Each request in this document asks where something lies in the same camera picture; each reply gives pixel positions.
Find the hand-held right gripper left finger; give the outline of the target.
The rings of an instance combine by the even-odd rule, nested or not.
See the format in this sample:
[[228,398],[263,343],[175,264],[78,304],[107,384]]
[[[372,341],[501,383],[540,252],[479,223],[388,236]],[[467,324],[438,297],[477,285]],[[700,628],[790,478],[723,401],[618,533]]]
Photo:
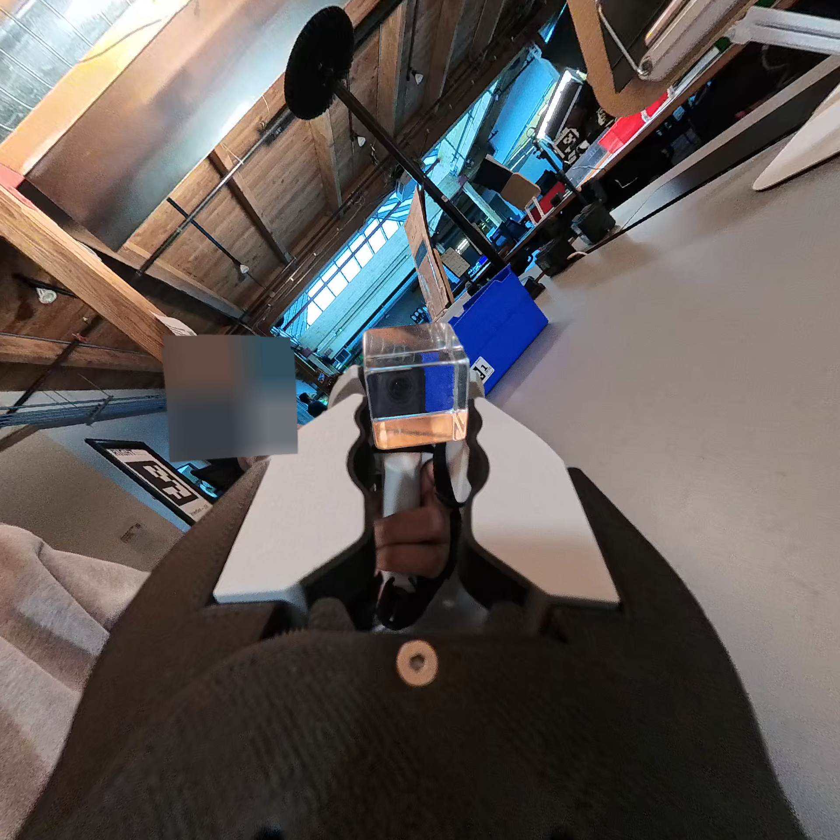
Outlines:
[[296,454],[269,459],[213,589],[219,607],[278,607],[304,624],[333,599],[353,624],[373,624],[369,430],[354,393],[299,432]]

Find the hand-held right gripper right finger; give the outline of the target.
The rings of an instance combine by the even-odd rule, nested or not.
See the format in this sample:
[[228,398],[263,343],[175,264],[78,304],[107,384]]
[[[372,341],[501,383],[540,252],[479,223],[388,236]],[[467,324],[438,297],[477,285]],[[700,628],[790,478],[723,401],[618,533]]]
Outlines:
[[467,433],[467,592],[541,624],[556,606],[615,611],[621,597],[571,473],[540,436],[477,397]]

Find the clear acrylic cube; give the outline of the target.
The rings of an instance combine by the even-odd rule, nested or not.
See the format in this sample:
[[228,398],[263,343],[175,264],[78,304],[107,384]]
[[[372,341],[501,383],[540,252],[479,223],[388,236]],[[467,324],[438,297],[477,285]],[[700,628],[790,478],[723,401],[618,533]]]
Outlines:
[[417,450],[466,437],[467,353],[446,322],[371,329],[363,336],[363,376],[374,446]]

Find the blue plastic bin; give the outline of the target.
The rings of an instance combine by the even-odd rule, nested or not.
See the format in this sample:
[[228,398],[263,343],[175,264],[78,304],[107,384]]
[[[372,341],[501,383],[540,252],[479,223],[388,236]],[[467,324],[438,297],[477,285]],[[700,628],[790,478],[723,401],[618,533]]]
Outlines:
[[448,322],[486,394],[549,324],[510,267],[489,280]]

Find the person's left hand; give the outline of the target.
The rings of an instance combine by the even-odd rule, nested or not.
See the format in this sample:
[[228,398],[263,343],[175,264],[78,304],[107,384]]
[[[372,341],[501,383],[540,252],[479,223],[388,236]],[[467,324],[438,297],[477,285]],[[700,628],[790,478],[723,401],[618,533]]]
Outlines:
[[376,569],[429,580],[441,575],[449,556],[450,513],[438,498],[434,465],[428,462],[419,477],[419,506],[374,524]]

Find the framed black-white marker sign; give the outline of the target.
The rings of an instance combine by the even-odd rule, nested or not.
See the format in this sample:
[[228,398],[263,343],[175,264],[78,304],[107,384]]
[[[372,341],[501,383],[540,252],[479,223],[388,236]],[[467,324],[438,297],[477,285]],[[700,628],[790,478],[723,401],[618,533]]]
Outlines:
[[188,526],[212,509],[215,498],[147,444],[96,437],[87,437],[85,442]]

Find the brown cardboard piece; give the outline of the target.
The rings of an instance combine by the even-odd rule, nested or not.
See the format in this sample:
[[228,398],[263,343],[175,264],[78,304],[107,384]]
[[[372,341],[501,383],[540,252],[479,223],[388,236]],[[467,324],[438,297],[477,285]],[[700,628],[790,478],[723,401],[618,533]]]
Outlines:
[[439,321],[453,304],[454,297],[444,263],[431,242],[427,226],[425,194],[419,185],[414,189],[409,213],[404,223],[404,232],[429,318],[433,322]]

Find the small black box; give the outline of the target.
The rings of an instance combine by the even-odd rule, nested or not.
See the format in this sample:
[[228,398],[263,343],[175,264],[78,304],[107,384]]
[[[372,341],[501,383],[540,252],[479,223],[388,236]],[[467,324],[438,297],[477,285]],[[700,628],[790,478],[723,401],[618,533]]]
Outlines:
[[600,202],[587,204],[570,223],[577,238],[587,247],[592,247],[607,238],[616,226],[611,213]]

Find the black round floor lamp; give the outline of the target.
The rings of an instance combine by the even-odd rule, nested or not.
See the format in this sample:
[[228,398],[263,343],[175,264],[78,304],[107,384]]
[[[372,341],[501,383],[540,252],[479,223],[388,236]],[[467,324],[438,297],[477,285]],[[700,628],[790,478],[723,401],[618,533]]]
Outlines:
[[420,164],[407,156],[377,118],[343,84],[354,55],[354,28],[350,17],[337,6],[325,7],[309,18],[291,49],[285,72],[286,105],[292,114],[312,121],[339,99],[387,153],[430,196],[445,216],[461,231],[473,248],[497,270],[504,259],[456,205],[427,176]]

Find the red crate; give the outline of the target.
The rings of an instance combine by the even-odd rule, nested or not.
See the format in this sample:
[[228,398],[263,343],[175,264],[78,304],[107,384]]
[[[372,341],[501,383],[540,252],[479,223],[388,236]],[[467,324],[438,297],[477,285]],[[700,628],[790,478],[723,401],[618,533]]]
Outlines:
[[617,119],[598,139],[607,154],[615,154],[629,144],[648,122],[647,111]]

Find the monitor with cardboard hood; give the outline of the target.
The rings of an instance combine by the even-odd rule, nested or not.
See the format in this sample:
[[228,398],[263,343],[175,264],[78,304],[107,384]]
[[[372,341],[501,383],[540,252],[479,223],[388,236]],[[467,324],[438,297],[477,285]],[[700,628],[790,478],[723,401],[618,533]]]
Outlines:
[[569,1],[568,8],[587,80],[614,117],[645,110],[721,38],[838,55],[838,2],[829,2],[829,15],[795,12],[789,2]]

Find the white monitor stand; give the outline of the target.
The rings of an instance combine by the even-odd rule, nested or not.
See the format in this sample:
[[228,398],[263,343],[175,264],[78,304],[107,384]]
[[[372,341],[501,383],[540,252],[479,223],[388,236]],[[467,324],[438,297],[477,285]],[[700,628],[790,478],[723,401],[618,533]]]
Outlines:
[[839,89],[817,107],[782,151],[752,184],[765,192],[839,154]]

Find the wooden post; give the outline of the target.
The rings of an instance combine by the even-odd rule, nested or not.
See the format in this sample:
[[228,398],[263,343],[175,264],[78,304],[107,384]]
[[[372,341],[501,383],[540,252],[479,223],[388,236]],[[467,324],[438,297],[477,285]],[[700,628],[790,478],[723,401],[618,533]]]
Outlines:
[[1,187],[1,235],[144,351],[163,360],[164,340],[173,335],[163,321],[164,314],[56,222],[5,185]]

